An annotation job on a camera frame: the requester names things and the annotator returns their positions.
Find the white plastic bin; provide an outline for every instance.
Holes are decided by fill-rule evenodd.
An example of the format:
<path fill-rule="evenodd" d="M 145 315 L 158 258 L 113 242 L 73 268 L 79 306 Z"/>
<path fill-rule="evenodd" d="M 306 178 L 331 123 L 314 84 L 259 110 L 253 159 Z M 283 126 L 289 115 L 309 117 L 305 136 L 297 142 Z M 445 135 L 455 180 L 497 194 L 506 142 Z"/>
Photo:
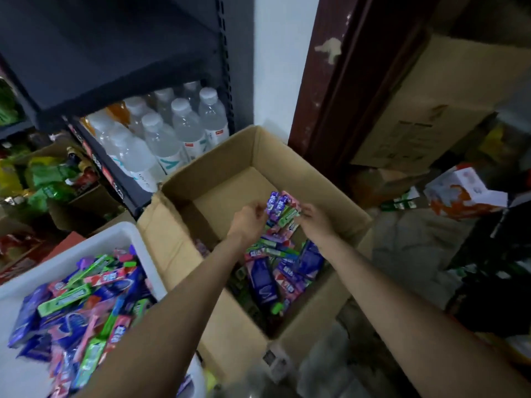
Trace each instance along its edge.
<path fill-rule="evenodd" d="M 25 274 L 0 286 L 0 397 L 46 398 L 51 379 L 47 363 L 17 359 L 20 349 L 10 349 L 7 341 L 17 319 L 23 298 L 37 286 L 55 281 L 76 268 L 76 262 L 89 255 L 112 253 L 115 248 L 135 247 L 157 300 L 166 295 L 166 288 L 157 272 L 138 229 L 129 222 L 120 222 L 90 239 L 79 243 Z M 179 398 L 203 398 L 207 394 L 203 371 L 196 355 L 188 368 L 192 383 Z"/>

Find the black metal shelf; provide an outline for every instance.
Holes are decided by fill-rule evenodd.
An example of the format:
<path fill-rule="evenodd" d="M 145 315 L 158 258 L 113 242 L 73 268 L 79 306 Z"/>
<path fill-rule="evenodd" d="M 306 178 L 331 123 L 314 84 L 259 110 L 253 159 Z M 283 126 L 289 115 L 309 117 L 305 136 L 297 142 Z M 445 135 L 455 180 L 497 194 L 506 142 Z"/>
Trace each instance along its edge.
<path fill-rule="evenodd" d="M 127 209 L 135 219 L 140 217 L 143 208 L 151 202 L 152 193 L 143 190 L 131 177 L 114 163 L 103 147 L 79 122 L 67 123 L 70 132 L 81 143 L 87 155 L 94 161 L 100 172 L 116 190 Z"/>
<path fill-rule="evenodd" d="M 218 48 L 169 0 L 0 0 L 0 66 L 43 131 L 202 78 Z"/>
<path fill-rule="evenodd" d="M 10 135 L 19 133 L 31 127 L 33 127 L 33 124 L 29 119 L 19 121 L 14 124 L 9 124 L 7 126 L 0 126 L 0 140 L 3 140 L 9 137 Z"/>

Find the forearm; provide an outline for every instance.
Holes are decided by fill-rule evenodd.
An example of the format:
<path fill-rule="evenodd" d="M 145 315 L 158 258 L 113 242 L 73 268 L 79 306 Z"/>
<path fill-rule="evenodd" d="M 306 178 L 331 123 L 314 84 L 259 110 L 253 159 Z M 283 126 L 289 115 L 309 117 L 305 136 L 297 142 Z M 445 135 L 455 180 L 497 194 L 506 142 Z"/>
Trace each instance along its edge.
<path fill-rule="evenodd" d="M 423 398 L 529 396 L 527 381 L 440 310 L 338 237 L 322 244 L 322 254 Z"/>
<path fill-rule="evenodd" d="M 237 235 L 222 241 L 124 336 L 79 398 L 175 396 L 230 271 L 245 247 Z"/>

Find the wall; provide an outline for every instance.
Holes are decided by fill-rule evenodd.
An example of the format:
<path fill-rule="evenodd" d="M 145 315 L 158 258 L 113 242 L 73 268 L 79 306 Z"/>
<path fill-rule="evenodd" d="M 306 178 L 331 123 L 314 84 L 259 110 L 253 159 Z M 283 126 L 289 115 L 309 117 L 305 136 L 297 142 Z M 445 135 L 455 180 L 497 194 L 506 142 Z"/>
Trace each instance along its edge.
<path fill-rule="evenodd" d="M 254 122 L 288 142 L 319 0 L 254 0 Z"/>

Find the bottle label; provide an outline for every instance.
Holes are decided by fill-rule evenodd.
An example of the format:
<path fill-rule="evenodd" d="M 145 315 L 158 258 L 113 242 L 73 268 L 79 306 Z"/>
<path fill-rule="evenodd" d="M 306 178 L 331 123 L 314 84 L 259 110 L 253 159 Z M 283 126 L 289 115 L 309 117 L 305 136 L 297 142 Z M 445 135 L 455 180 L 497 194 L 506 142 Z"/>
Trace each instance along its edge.
<path fill-rule="evenodd" d="M 164 158 L 157 156 L 157 159 L 159 160 L 159 163 L 163 167 L 166 174 L 173 173 L 179 167 L 182 167 L 188 163 L 188 156 L 186 155 L 186 152 L 184 152 L 183 148 L 179 149 L 179 152 L 177 152 L 175 155 L 166 156 Z"/>
<path fill-rule="evenodd" d="M 124 164 L 120 161 L 120 159 L 118 159 L 117 156 L 115 156 L 115 155 L 109 155 L 109 156 L 113 160 L 113 162 L 116 163 L 116 166 L 119 167 L 120 169 L 122 169 L 123 173 L 127 174 L 129 177 L 133 177 L 131 175 L 131 172 L 129 172 L 129 170 L 127 170 L 124 167 Z"/>
<path fill-rule="evenodd" d="M 208 149 L 208 143 L 206 137 L 203 135 L 199 140 L 195 142 L 185 142 L 184 147 L 191 160 L 198 158 Z"/>
<path fill-rule="evenodd" d="M 152 173 L 152 169 L 144 170 L 142 172 L 131 172 L 133 179 L 146 190 L 148 193 L 157 191 L 157 179 Z"/>
<path fill-rule="evenodd" d="M 221 144 L 223 141 L 229 138 L 228 124 L 224 126 L 221 130 L 207 130 L 207 136 L 210 145 L 212 145 L 213 147 Z"/>

